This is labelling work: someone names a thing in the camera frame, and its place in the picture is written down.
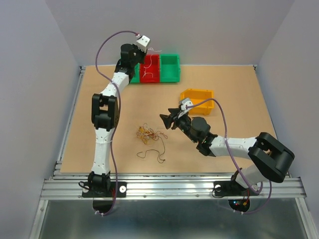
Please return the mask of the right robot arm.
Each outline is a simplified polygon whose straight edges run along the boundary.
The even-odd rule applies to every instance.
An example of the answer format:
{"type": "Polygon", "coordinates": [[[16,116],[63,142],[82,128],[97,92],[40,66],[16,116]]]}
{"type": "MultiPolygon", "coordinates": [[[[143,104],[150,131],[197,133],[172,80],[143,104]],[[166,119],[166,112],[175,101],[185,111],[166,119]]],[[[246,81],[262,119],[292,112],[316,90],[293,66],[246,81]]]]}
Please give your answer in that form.
{"type": "Polygon", "coordinates": [[[253,164],[245,169],[236,165],[230,181],[220,183],[217,194],[238,195],[246,189],[254,194],[252,186],[266,180],[282,183],[294,158],[294,153],[267,132],[251,138],[225,138],[210,132],[203,117],[189,117],[180,109],[169,109],[169,115],[160,115],[166,129],[179,128],[204,156],[230,156],[250,159],[253,164]]]}

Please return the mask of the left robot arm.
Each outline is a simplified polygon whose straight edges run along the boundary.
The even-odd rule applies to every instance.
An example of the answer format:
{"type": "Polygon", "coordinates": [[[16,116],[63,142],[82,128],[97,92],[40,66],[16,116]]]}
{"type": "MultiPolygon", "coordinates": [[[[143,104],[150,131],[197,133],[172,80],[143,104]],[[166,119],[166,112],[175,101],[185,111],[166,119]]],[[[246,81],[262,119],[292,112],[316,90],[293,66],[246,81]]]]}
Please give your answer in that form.
{"type": "Polygon", "coordinates": [[[98,196],[106,196],[111,190],[110,146],[112,135],[120,117],[120,93],[135,75],[137,64],[144,63],[148,44],[123,44],[113,77],[107,87],[92,96],[91,121],[95,128],[95,153],[86,189],[98,196]]]}

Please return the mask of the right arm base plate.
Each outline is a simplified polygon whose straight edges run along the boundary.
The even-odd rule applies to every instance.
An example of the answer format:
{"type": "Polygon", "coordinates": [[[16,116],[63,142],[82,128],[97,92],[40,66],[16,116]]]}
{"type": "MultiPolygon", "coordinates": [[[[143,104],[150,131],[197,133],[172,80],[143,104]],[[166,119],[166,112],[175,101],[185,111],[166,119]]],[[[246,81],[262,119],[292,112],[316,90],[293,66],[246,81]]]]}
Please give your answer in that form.
{"type": "Polygon", "coordinates": [[[216,198],[223,197],[243,197],[243,196],[257,196],[251,189],[245,189],[235,181],[214,181],[212,196],[216,198]]]}

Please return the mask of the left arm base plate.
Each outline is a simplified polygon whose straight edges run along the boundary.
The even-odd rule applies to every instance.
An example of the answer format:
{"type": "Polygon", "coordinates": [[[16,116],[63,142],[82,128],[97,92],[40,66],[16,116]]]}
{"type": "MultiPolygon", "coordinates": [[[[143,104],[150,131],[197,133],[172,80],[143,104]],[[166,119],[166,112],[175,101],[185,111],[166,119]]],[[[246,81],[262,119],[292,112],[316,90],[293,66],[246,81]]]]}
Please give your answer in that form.
{"type": "MultiPolygon", "coordinates": [[[[115,195],[116,182],[111,182],[110,189],[94,188],[89,182],[80,181],[78,185],[82,188],[83,198],[112,198],[115,195]]],[[[119,181],[117,184],[117,197],[125,198],[127,193],[127,183],[119,181]]]]}

